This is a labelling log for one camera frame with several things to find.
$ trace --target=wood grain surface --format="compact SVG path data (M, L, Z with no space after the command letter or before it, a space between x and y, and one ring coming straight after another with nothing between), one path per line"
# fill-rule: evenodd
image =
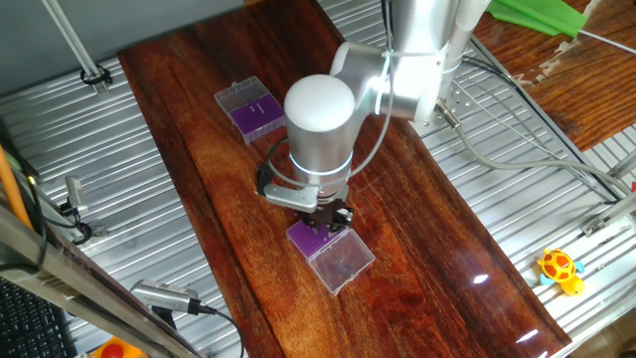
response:
M580 13L589 0L564 0ZM636 48L636 3L592 1L583 30ZM477 38L586 150L636 123L636 55L585 35L548 35L484 14Z
M285 130L246 146L214 94L258 76L283 100L297 80L328 73L342 41L314 1L265 0L119 54L249 356L536 358L561 349L567 335L406 122L392 122L351 181L353 228L377 258L369 268L331 295L285 239L293 213L253 184ZM363 126L355 165L382 121ZM283 168L285 150L275 160Z

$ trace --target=clear plastic box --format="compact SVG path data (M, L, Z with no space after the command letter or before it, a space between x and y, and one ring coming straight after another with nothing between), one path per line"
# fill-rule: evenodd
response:
M215 94L215 99L245 144L285 125L285 111L256 77L233 83Z
M298 222L287 229L286 234L333 294L338 294L376 259L353 229L329 237L324 228L316 234L303 222Z

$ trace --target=wooden table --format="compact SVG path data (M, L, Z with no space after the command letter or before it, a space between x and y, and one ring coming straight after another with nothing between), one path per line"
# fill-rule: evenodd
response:
M592 34L636 48L633 0L564 0ZM636 123L636 55L584 35L550 37L485 14L477 38L580 150Z
M331 295L285 239L297 219L253 184L285 131L246 146L214 94L258 76L283 100L300 78L328 73L342 41L313 0L270 0L119 54L249 356L536 358L561 349L567 335L406 122L391 124L351 181L353 228L377 258L369 268ZM354 165L381 126L367 120Z

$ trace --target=black keyboard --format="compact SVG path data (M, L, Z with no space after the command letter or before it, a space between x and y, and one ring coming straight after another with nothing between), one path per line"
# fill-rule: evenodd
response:
M4 278L0 278L0 326L0 357L77 355L64 330L62 311Z

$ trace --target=gray surface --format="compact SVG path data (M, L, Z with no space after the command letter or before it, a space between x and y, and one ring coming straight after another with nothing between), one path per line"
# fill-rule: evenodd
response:
M384 44L378 0L323 0L321 5L349 40ZM71 76L0 99L0 114L16 135L18 146L42 170L42 186L56 200L64 199L64 175L81 176L92 202L86 218L110 229L108 238L84 249L124 286L130 287L139 278L189 284L212 305L223 305L119 64L111 61L109 67L115 84L108 96L95 96ZM459 74L462 87L502 121L525 135L529 128L559 157L582 156L501 81L467 65L462 65ZM500 161L548 158L478 110L463 94L457 100L467 135L489 157ZM424 133L422 124L415 129ZM566 332L580 340L584 338L580 332L589 324L615 318L602 309L611 307L636 282L636 237L628 223L596 237L584 237L579 227L606 210L604 199L564 169L490 170L473 161L450 129L426 130L424 144L441 169ZM633 134L636 143L636 131ZM545 247L561 247L587 265L583 275L587 288L582 296L567 297L556 286L538 284L535 261ZM227 325L219 331L211 328L224 322L180 316L177 324L197 347L214 342L212 347L221 356L237 356L236 334ZM71 327L83 349L105 339L103 333L78 319L72 320ZM228 344L232 348L223 350Z
M108 229L106 238L81 247L96 263L126 288L142 278L186 286L227 313L121 66L117 60L104 66L114 81L108 95L95 95L72 75L0 99L0 115L52 199L66 200L66 175L81 178L90 202L82 219ZM221 317L174 317L197 348L239 356L239 336ZM79 352L109 338L78 318L69 327Z
M95 61L152 36L242 6L242 0L60 0ZM0 1L0 93L80 64L40 0Z

